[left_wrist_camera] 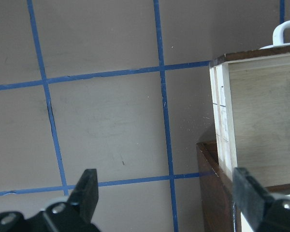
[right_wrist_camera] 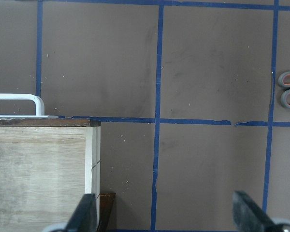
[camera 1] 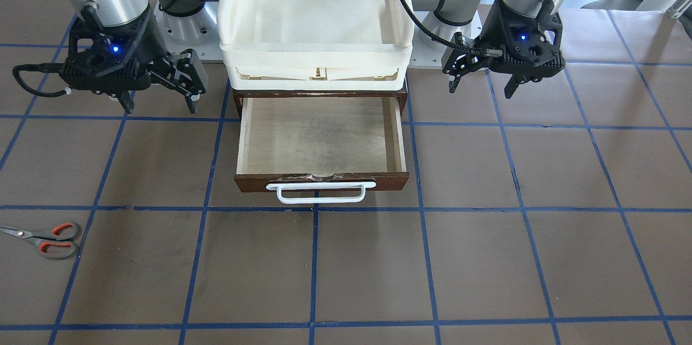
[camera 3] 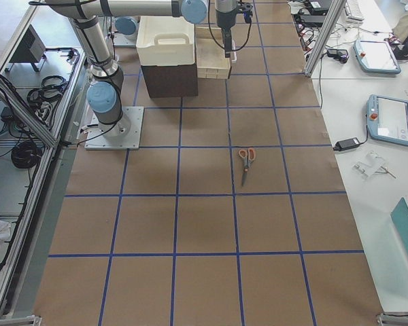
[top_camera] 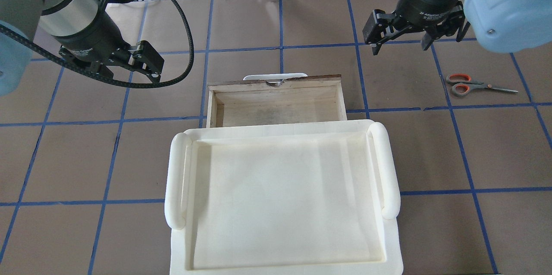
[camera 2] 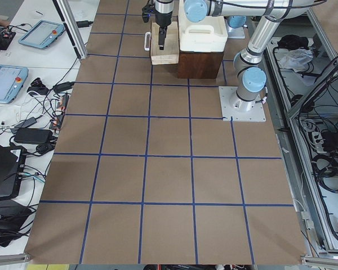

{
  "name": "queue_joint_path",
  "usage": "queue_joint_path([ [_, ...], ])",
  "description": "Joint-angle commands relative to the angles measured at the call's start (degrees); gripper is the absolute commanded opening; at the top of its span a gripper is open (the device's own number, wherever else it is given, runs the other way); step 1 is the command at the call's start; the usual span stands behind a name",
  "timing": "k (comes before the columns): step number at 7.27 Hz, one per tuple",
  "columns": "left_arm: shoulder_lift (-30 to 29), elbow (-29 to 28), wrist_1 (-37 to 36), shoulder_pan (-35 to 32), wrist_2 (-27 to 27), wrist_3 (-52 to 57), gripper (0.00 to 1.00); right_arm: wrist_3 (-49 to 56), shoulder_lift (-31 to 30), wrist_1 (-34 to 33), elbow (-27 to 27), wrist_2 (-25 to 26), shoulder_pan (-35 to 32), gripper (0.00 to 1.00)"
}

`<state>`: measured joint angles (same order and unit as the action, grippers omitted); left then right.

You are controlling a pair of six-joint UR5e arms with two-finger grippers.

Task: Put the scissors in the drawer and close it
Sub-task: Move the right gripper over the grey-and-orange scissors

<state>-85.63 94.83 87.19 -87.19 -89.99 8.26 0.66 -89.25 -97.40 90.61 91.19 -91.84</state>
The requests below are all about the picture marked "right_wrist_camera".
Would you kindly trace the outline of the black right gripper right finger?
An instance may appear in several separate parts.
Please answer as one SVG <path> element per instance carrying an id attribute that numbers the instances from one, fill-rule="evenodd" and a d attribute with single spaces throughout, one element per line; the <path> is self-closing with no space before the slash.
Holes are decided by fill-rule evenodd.
<path id="1" fill-rule="evenodd" d="M 274 222 L 244 191 L 232 195 L 232 217 L 239 232 L 273 232 Z"/>

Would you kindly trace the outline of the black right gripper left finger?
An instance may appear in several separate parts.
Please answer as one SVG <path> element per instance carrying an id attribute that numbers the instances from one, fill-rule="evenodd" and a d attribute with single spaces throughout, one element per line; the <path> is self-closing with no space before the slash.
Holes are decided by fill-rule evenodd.
<path id="1" fill-rule="evenodd" d="M 97 230 L 97 205 L 94 193 L 84 194 L 68 221 L 66 232 L 95 232 Z"/>

